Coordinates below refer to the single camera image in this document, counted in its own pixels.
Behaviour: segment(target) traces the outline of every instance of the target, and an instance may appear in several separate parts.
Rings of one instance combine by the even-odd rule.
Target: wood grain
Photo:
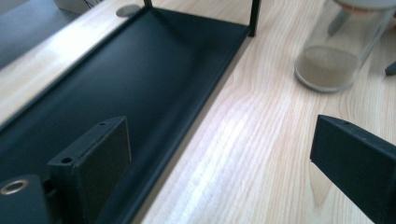
[[[123,20],[108,0],[0,71],[5,122]],[[257,37],[183,145],[143,223],[372,223],[309,160],[318,114],[345,119],[396,144],[396,30],[384,33],[352,87],[305,88],[294,60],[323,1],[262,0]],[[248,23],[249,1],[154,0],[165,7]]]

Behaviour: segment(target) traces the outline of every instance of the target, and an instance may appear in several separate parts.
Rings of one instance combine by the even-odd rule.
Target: black metal tray
[[[250,31],[142,8],[1,128],[0,182],[47,180],[52,157],[101,120],[126,116],[132,165],[101,220],[129,222]]]

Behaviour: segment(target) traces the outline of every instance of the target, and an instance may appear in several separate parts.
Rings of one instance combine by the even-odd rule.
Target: sand in jar
[[[359,59],[340,49],[312,46],[295,63],[295,75],[306,86],[323,92],[339,91],[352,84]]]

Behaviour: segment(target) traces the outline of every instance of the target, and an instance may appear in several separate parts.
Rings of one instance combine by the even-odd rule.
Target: black metal rod
[[[253,0],[253,3],[251,4],[250,23],[249,23],[250,33],[248,34],[249,36],[256,35],[261,2],[262,2],[261,0]]]
[[[152,7],[151,0],[144,0],[145,1],[145,6],[146,7]]]

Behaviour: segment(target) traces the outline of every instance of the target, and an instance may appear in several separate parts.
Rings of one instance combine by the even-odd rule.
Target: table surface
[[[46,88],[124,18],[138,0],[106,0],[0,70],[0,123]],[[318,114],[396,144],[393,21],[352,87],[332,94],[293,74],[323,1],[262,0],[257,36],[198,118],[135,222],[372,223],[313,163]],[[251,3],[154,0],[163,7],[248,24]]]

